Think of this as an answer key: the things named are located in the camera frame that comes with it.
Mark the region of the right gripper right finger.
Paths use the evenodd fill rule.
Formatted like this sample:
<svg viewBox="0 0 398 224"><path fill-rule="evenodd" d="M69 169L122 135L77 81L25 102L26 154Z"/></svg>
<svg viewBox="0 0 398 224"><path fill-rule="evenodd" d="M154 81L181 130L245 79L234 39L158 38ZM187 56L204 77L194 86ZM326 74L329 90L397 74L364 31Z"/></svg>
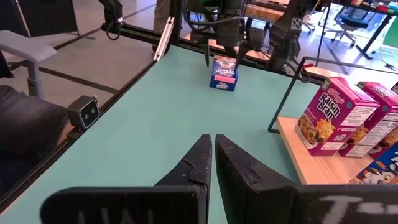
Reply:
<svg viewBox="0 0 398 224"><path fill-rule="evenodd" d="M216 135L229 224L398 224L396 185L300 185Z"/></svg>

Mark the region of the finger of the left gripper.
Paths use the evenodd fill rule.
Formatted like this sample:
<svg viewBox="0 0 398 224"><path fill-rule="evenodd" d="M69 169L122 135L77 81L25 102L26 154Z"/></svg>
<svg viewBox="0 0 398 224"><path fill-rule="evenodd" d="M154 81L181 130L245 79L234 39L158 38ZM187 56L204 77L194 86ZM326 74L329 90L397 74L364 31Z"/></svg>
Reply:
<svg viewBox="0 0 398 224"><path fill-rule="evenodd" d="M210 46L208 42L205 42L201 45L201 49L203 50L203 54L205 56L206 66L209 67L210 64Z"/></svg>
<svg viewBox="0 0 398 224"><path fill-rule="evenodd" d="M236 66L235 70L238 69L239 65L243 61L245 55L249 52L249 42L248 41L241 41L239 45L239 50L237 53L237 58L236 58Z"/></svg>

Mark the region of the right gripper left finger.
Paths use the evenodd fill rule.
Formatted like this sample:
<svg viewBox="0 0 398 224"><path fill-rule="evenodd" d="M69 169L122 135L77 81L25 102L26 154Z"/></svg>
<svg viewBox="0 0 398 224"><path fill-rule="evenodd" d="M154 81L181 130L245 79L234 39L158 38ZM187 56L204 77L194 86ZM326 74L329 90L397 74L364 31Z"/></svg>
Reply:
<svg viewBox="0 0 398 224"><path fill-rule="evenodd" d="M71 187L47 197L41 224L207 224L212 140L201 135L152 187Z"/></svg>

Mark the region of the Frosted Flakes cereal box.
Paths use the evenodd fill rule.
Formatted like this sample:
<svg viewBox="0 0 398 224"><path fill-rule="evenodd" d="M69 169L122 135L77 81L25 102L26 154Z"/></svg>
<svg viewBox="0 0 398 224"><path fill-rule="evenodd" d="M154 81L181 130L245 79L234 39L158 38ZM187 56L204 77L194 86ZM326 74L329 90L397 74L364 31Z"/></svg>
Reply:
<svg viewBox="0 0 398 224"><path fill-rule="evenodd" d="M234 91L238 82L236 59L215 55L209 87L226 91Z"/></svg>
<svg viewBox="0 0 398 224"><path fill-rule="evenodd" d="M398 184L398 142L351 179L349 184Z"/></svg>

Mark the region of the person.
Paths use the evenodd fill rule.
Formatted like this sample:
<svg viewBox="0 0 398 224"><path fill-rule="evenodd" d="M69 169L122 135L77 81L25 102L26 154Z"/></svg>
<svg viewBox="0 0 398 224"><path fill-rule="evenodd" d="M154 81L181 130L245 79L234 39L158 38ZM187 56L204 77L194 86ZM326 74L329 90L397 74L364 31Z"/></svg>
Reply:
<svg viewBox="0 0 398 224"><path fill-rule="evenodd" d="M153 30L162 34L169 17L170 2L172 0L156 0L154 9Z"/></svg>

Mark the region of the teal table mat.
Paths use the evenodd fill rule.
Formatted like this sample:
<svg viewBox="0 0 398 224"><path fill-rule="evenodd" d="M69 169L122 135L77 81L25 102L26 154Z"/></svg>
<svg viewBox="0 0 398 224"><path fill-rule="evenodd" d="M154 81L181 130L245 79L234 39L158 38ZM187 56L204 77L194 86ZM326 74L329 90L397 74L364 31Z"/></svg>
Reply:
<svg viewBox="0 0 398 224"><path fill-rule="evenodd" d="M277 108L298 117L317 91L290 78L244 65L235 91L210 88L203 57L170 48L127 93L50 166L12 205L0 224L40 224L40 207L69 187L151 186L203 134L224 134L294 182L299 181L280 135L267 128Z"/></svg>

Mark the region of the black office chair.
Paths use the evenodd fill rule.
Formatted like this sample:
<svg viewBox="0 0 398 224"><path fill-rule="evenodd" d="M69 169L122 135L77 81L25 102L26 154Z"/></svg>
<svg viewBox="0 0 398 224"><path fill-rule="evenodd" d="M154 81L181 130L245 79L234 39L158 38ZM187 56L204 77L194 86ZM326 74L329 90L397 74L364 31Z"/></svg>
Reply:
<svg viewBox="0 0 398 224"><path fill-rule="evenodd" d="M339 25L341 30L327 30L322 34L325 35L328 32L335 33L334 38L331 39L332 42L334 42L336 38L342 39L343 37L347 37L351 41L350 47L354 47L356 45L356 37L353 34L350 34L350 32L358 29L366 29L369 23L364 19L357 19L339 14L337 16L336 25Z"/></svg>

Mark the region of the black desk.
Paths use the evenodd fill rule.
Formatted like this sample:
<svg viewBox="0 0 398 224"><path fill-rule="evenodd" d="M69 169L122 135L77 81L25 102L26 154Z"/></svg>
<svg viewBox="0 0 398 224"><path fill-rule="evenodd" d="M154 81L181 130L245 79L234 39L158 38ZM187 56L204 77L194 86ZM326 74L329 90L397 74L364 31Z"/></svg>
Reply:
<svg viewBox="0 0 398 224"><path fill-rule="evenodd" d="M330 0L330 3L385 15L385 18L377 26L366 45L364 47L355 45L367 60L372 60L373 58L368 54L368 50L392 17L398 16L398 6L389 7L387 0Z"/></svg>

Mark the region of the silver aluminium bracket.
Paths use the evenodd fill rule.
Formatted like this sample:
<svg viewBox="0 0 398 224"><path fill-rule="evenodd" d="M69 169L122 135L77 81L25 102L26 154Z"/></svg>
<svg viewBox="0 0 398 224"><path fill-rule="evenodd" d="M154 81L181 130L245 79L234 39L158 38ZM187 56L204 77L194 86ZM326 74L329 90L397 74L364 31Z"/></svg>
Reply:
<svg viewBox="0 0 398 224"><path fill-rule="evenodd" d="M158 62L165 54L167 46L169 44L170 37L174 28L174 17L168 17L167 22L164 27L164 31L159 40L157 50L154 54L154 61Z"/></svg>

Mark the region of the black frame strut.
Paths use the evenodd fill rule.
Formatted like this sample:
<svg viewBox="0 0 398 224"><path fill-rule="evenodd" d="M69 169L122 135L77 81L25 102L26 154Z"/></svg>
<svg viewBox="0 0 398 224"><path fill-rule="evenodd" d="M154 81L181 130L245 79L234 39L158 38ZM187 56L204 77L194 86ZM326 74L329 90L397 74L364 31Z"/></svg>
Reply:
<svg viewBox="0 0 398 224"><path fill-rule="evenodd" d="M98 0L104 7L105 23L103 27L109 40L118 40L121 36L123 6L118 0Z"/></svg>

